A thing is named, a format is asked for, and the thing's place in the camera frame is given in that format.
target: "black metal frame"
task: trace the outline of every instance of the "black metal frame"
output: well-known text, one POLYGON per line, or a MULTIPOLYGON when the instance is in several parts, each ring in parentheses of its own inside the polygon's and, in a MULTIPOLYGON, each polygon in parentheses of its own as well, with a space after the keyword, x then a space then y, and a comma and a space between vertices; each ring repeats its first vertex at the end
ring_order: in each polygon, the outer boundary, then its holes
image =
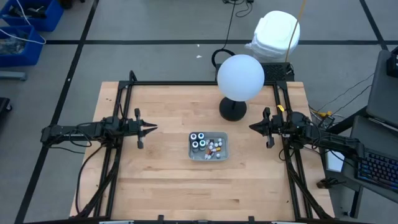
MULTIPOLYGON (((121 105, 121 97, 122 97, 122 93, 124 90, 127 91, 126 93, 126 99, 124 102, 124 114, 128 114, 129 110, 129 104, 131 101, 131 93, 132 93, 132 88, 135 85, 217 85, 216 81, 203 81, 203 82, 185 82, 185 81, 164 81, 164 82, 150 82, 150 81, 137 81, 136 77, 134 76, 133 73, 130 73, 130 79, 129 81, 120 81, 119 85, 118 85, 118 92, 116 94, 116 101, 115 101, 115 105, 114 105, 114 110, 113 110, 113 115, 118 115, 118 109, 119 109, 119 105, 121 105)), ((272 86, 273 90, 274 90, 274 96, 275 96, 275 104, 276 105, 280 105, 281 101, 280 101, 280 96, 279 96, 279 89, 282 90, 282 93, 284 95, 284 101, 285 101, 285 108, 286 111, 292 111, 291 105, 290 105, 290 98, 289 98, 289 93, 287 90, 287 84, 286 81, 266 81, 265 86, 272 86)), ((282 112, 280 110, 277 110, 278 114, 282 115, 282 112)), ((119 168, 119 162, 120 162, 120 158, 121 158, 121 151, 122 151, 122 147, 123 147, 123 138, 118 138, 116 140, 117 144, 115 147, 116 150, 116 156, 114 159, 114 165, 116 163, 117 169, 116 169, 116 175, 114 176, 114 178, 112 179, 111 183, 110 183, 110 188, 109 188, 109 197, 108 197, 108 202, 107 202, 107 206, 106 206, 106 214, 105 216, 100 216, 100 210, 101 210, 101 204, 102 204, 102 197, 101 199, 96 203, 95 209, 94 209, 94 213, 93 213, 93 217, 92 218, 80 218, 80 217, 76 217, 76 218, 71 218, 68 220, 55 220, 55 221, 50 221, 50 222, 39 222, 39 223, 98 223, 101 221, 109 221, 111 219, 111 214, 112 214, 112 208, 113 208, 113 200, 114 200, 114 194, 115 194, 115 190, 116 190, 116 181, 117 181, 117 173, 118 173, 118 168, 119 168)), ((289 150, 290 150, 290 146, 287 144, 286 141, 283 140, 282 138, 282 144, 283 144, 283 148, 284 148, 284 155, 285 155, 285 163, 286 163, 286 168, 288 169, 288 164, 291 162, 291 158, 289 156, 289 150)), ((108 173, 108 166, 110 163, 110 158, 111 158, 111 151, 112 151, 112 147, 111 145, 108 145, 106 148, 106 153, 104 156, 104 162, 103 162, 103 168, 101 171, 101 179, 99 184, 102 184, 105 180, 105 177, 107 176, 108 173)), ((31 180, 29 182, 29 186, 28 189, 25 193, 23 202, 28 202, 28 206, 30 203, 30 200, 32 198, 33 195, 33 191, 30 192, 29 188, 33 187, 33 189, 35 188, 35 185, 39 179, 39 175, 40 175, 40 171, 42 169, 42 166, 44 164, 44 160, 47 156, 47 152, 48 149, 43 147, 42 148, 42 152, 40 152, 39 158, 37 160, 35 169, 34 169, 34 173, 32 174, 31 180)), ((305 174, 304 174, 304 169, 303 169, 303 164, 302 164, 302 158, 300 155, 300 151, 295 151, 295 158, 296 158, 296 163, 297 163, 297 169, 298 169, 298 173, 300 176, 300 179, 303 183, 306 183, 305 181, 305 174)), ((305 205, 305 214, 306 214, 306 218, 301 217, 300 215, 300 207, 299 207, 299 203, 298 203, 298 197, 297 197, 297 191, 296 191, 296 185, 294 180, 291 178, 291 176, 288 175, 289 178, 289 187, 290 187, 290 193, 291 193, 291 197, 292 197, 292 206, 293 206, 293 210, 294 210, 294 217, 295 217, 295 221, 296 222, 302 222, 303 220, 306 220, 306 222, 309 223, 335 223, 335 222, 339 222, 339 223, 349 223, 349 222, 340 222, 340 221, 336 221, 336 220, 319 220, 319 219, 313 219, 312 216, 312 209, 310 206, 310 203, 308 202, 308 200, 303 197, 303 201, 304 201, 304 205, 305 205)), ((17 219, 16 219, 16 223, 23 223, 24 217, 26 215, 27 212, 27 208, 28 206, 24 206, 25 204, 22 203, 21 208, 19 210, 17 219)), ((163 223, 168 223, 168 222, 173 222, 173 221, 163 221, 163 216, 159 215, 159 218, 162 219, 163 223)), ((268 223, 268 222, 255 222, 254 221, 254 217, 250 218, 250 220, 252 220, 254 223, 268 223)), ((145 224, 155 224, 158 223, 159 220, 152 220, 152 221, 137 221, 135 220, 134 223, 145 223, 145 224)), ((194 221, 178 221, 179 223, 198 223, 198 222, 194 222, 194 221)), ((212 222, 212 223, 247 223, 247 222, 213 222, 213 221, 208 221, 208 222, 212 222)))

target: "black stand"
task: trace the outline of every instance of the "black stand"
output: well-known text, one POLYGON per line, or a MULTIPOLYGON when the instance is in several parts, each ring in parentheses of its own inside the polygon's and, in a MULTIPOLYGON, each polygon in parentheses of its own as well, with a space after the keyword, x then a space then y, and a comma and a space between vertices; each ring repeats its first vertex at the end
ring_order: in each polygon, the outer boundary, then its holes
POLYGON ((220 103, 220 114, 227 121, 239 121, 246 114, 246 103, 224 97, 220 103))

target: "blue storage box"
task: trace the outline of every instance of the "blue storage box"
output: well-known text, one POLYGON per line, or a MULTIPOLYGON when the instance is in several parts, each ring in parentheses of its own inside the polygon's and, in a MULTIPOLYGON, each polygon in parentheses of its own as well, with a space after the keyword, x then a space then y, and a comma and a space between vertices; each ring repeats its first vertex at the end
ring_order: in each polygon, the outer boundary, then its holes
MULTIPOLYGON (((63 9, 57 0, 19 0, 19 2, 22 7, 24 7, 24 4, 27 2, 32 2, 35 4, 38 3, 47 6, 47 10, 45 11, 47 18, 40 19, 28 17, 30 24, 32 24, 32 26, 39 31, 53 31, 63 14, 63 9)), ((8 15, 11 6, 20 8, 16 0, 8 0, 6 5, 0 11, 0 18, 4 19, 10 26, 28 25, 25 18, 8 15)))
MULTIPOLYGON (((11 35, 16 34, 18 37, 21 37, 21 33, 26 33, 29 35, 27 39, 40 43, 43 42, 43 39, 32 26, 0 27, 0 29, 11 35)), ((10 37, 0 32, 0 39, 6 38, 10 37)), ((20 54, 0 54, 0 67, 35 65, 39 60, 42 48, 42 44, 26 42, 25 47, 20 54)))

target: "wooden table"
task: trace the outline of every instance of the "wooden table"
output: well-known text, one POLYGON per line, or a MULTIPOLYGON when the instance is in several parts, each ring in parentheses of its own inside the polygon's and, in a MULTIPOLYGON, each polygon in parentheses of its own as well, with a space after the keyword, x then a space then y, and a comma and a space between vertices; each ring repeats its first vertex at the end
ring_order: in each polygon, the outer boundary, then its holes
MULTIPOLYGON (((117 82, 104 82, 94 121, 112 115, 117 82)), ((294 111, 310 117, 303 83, 288 83, 294 111)), ((134 86, 127 117, 140 108, 141 117, 159 128, 137 148, 137 138, 124 138, 112 219, 156 220, 294 220, 286 166, 278 158, 281 138, 266 148, 267 138, 249 129, 262 119, 266 106, 276 114, 274 92, 265 86, 247 102, 248 111, 238 122, 221 118, 223 95, 217 86, 134 86), (224 162, 191 161, 187 152, 192 131, 224 131, 229 159, 224 162)), ((86 150, 87 158, 97 147, 86 150)), ((80 207, 97 189, 105 150, 86 165, 80 184, 80 207)), ((325 211, 334 216, 328 190, 316 183, 325 177, 320 156, 302 150, 308 189, 325 211)), ((302 194, 297 188, 302 217, 302 194)), ((72 206, 71 215, 76 213, 72 206)))

